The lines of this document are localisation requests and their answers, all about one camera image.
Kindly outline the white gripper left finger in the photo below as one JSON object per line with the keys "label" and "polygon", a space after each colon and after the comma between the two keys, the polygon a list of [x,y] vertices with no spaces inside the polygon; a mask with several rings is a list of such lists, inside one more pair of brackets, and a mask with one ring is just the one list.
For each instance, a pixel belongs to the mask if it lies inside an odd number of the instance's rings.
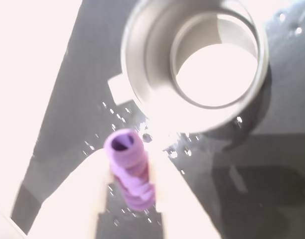
{"label": "white gripper left finger", "polygon": [[99,149],[44,201],[28,238],[94,239],[110,182],[109,161],[105,150]]}

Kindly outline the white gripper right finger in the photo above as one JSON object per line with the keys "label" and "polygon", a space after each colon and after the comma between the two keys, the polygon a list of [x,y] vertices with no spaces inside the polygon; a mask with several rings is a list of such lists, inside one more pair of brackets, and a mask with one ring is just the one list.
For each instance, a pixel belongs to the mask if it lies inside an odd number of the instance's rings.
{"label": "white gripper right finger", "polygon": [[209,215],[166,153],[149,153],[149,179],[165,239],[219,239]]}

